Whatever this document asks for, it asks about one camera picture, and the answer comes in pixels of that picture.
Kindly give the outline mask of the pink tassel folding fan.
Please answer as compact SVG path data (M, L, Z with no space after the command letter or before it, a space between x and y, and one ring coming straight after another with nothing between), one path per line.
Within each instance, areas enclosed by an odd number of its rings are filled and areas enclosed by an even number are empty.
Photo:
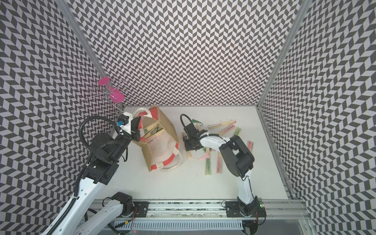
M232 120L229 120L229 121L224 121L224 122L208 125L208 128L214 129L214 128L218 128L218 127L222 127L222 126L231 125L231 124L234 124L236 122L237 121L235 119L232 119Z

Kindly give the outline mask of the burlap red tote bag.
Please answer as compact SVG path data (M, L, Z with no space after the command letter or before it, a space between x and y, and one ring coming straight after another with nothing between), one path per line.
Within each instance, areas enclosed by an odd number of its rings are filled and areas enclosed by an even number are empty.
M164 112L157 106L149 109L139 108L133 113L134 118L141 117L139 130L141 139L135 142L142 149L148 171L171 171L182 163L182 155L178 150L179 138L174 125ZM144 128L158 121L165 133L147 143L144 137Z

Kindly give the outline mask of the pink blue folding fan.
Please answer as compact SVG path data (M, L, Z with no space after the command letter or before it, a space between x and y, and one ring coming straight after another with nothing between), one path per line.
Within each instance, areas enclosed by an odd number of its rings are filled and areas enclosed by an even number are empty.
M247 148L248 148L250 151L252 151L252 149L253 149L253 145L254 145L253 142L251 142L251 141L248 141L248 142L247 142Z

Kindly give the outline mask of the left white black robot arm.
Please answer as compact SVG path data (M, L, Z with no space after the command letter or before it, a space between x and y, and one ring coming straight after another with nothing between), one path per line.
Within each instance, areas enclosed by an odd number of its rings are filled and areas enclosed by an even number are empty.
M107 133L97 134L90 143L85 140L83 130L92 120L103 120L114 126L117 137ZM98 212L80 225L81 219L101 191L115 175L119 160L128 153L132 141L139 141L140 117L123 113L112 121L106 117L92 116L86 118L79 126L79 138L89 150L87 163L76 178L73 194L51 225L43 232L45 235L97 235L103 228L110 226L117 217L132 221L137 213L132 196L118 192L110 197L109 202Z

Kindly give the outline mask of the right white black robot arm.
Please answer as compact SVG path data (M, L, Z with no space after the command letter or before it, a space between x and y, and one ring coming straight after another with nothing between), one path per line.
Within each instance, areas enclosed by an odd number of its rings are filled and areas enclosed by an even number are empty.
M199 131L194 124L184 126L184 131L187 134L183 138L186 150L199 150L204 147L214 149L221 154L230 173L237 177L237 201L241 214L250 217L259 213L256 207L259 207L260 203L251 185L255 158L243 140L237 135L224 138L218 134L207 133L206 130Z

